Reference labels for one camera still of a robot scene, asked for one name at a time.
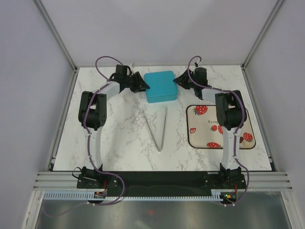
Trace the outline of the metal tongs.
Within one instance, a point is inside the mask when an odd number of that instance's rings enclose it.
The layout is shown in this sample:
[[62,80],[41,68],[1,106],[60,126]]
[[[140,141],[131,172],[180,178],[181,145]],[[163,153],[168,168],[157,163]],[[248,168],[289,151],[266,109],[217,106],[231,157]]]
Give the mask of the metal tongs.
[[152,141],[160,154],[165,142],[165,131],[167,125],[167,106],[146,106],[142,108],[146,125],[152,137]]

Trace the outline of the teal chocolate box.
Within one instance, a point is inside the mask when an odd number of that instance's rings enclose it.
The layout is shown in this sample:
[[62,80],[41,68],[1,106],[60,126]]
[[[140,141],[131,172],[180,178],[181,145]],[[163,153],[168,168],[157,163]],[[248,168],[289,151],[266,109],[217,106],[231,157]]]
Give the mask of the teal chocolate box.
[[174,101],[177,99],[177,92],[161,92],[161,91],[147,91],[146,97],[148,103],[161,103],[167,101]]

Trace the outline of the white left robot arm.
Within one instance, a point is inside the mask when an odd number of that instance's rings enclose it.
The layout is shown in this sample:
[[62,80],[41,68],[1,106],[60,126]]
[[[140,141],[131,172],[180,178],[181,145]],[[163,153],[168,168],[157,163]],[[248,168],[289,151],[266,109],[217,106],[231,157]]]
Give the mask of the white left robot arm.
[[111,176],[103,172],[101,156],[101,133],[107,119],[107,101],[124,89],[139,93],[149,88],[139,72],[130,66],[118,64],[100,89],[82,92],[78,120],[86,135],[87,158],[81,168],[77,188],[102,188]]

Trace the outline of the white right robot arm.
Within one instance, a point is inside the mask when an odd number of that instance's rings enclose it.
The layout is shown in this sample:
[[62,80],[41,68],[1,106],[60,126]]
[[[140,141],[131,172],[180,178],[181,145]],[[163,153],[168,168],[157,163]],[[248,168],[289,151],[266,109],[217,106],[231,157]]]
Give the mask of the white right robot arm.
[[216,118],[223,129],[223,156],[218,171],[218,183],[223,188],[237,185],[247,189],[249,171],[238,160],[241,128],[247,120],[242,95],[239,90],[224,90],[208,84],[207,70],[197,67],[194,71],[187,69],[173,80],[178,86],[194,90],[194,95],[212,102],[216,106]]

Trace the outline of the teal box lid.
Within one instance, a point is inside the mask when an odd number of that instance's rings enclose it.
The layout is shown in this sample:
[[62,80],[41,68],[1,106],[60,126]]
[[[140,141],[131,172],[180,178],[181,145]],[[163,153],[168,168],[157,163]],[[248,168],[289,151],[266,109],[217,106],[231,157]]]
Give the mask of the teal box lid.
[[175,74],[173,71],[162,71],[146,73],[144,81],[149,85],[147,91],[161,91],[161,92],[178,92],[177,84],[173,82]]

